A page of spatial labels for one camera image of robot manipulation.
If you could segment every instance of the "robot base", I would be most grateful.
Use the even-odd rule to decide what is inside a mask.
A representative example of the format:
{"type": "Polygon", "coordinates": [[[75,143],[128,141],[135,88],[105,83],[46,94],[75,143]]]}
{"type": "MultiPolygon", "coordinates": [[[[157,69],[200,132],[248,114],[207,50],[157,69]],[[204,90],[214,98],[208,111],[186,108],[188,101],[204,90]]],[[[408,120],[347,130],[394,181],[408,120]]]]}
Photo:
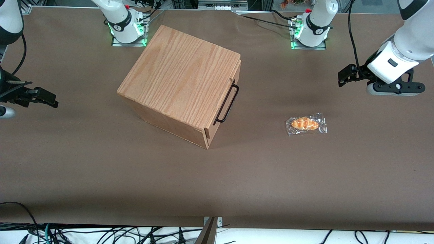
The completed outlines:
{"type": "Polygon", "coordinates": [[[289,36],[291,38],[291,49],[301,49],[301,50],[325,50],[326,49],[326,41],[322,41],[320,45],[315,47],[305,46],[303,45],[298,39],[296,39],[294,36],[298,34],[297,32],[301,29],[302,21],[298,17],[301,17],[300,15],[297,16],[297,18],[292,18],[291,20],[288,20],[289,26],[296,26],[297,29],[289,28],[289,36]]]}
{"type": "Polygon", "coordinates": [[[139,13],[139,18],[146,18],[140,22],[137,22],[137,29],[140,32],[143,32],[143,35],[140,36],[137,40],[132,43],[121,43],[119,42],[112,33],[112,46],[146,46],[148,43],[148,31],[149,31],[149,13],[139,13]]]}

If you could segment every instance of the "green cable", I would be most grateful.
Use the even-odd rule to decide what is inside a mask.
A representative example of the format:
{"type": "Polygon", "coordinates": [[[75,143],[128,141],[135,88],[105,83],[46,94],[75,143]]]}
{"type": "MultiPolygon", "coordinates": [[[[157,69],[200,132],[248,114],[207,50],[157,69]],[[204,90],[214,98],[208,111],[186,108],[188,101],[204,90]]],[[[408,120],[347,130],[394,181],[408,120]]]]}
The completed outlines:
{"type": "Polygon", "coordinates": [[[48,239],[48,225],[49,224],[47,224],[45,226],[45,240],[46,240],[47,244],[51,244],[50,240],[48,239]]]}

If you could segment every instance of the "metal frame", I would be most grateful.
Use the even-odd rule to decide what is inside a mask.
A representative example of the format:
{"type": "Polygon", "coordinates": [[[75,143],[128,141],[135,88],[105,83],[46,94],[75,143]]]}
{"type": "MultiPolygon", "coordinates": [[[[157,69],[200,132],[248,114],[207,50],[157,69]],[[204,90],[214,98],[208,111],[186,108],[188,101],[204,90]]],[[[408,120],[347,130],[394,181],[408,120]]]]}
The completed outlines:
{"type": "Polygon", "coordinates": [[[217,235],[218,217],[210,217],[194,244],[214,244],[217,235]]]}

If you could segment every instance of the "white floor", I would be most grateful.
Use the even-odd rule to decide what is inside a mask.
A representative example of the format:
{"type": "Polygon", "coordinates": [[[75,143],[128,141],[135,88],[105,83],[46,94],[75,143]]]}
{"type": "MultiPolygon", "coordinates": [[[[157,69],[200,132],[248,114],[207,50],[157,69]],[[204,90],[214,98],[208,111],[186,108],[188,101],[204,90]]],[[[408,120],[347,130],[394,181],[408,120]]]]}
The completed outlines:
{"type": "MultiPolygon", "coordinates": [[[[97,231],[109,230],[107,229],[71,229],[74,231],[97,231]]],[[[146,235],[150,228],[139,228],[142,235],[146,235]]],[[[170,234],[177,233],[178,227],[164,227],[157,231],[155,234],[170,234]]],[[[317,230],[280,230],[280,229],[225,229],[219,228],[216,238],[216,244],[227,244],[235,241],[234,244],[320,244],[328,231],[317,230]]],[[[199,231],[184,233],[184,238],[189,240],[196,238],[199,231]]],[[[17,244],[27,234],[27,231],[0,231],[0,244],[17,244]]],[[[96,244],[98,239],[104,233],[92,234],[78,234],[66,233],[69,241],[72,244],[96,244]]],[[[369,244],[383,244],[386,233],[385,232],[371,232],[364,231],[369,244]]],[[[135,237],[135,242],[138,241],[137,236],[127,234],[128,236],[135,237]]],[[[27,244],[32,244],[37,241],[35,236],[29,235],[27,244]]],[[[174,237],[164,238],[158,244],[169,244],[176,241],[174,237]]],[[[133,239],[129,237],[120,238],[116,244],[133,244],[133,239]]],[[[354,237],[353,231],[333,231],[325,244],[358,244],[354,237]]],[[[416,234],[416,233],[400,233],[391,232],[387,244],[434,244],[434,234],[416,234]]]]}

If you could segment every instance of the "wooden box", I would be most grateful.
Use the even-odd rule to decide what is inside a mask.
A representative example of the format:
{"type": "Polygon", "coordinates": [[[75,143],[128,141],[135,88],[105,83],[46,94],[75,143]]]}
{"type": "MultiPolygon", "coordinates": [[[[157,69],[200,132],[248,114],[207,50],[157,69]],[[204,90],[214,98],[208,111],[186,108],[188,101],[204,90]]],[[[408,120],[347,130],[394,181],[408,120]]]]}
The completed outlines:
{"type": "Polygon", "coordinates": [[[146,122],[208,149],[238,93],[240,65],[240,54],[162,25],[118,94],[146,122]]]}

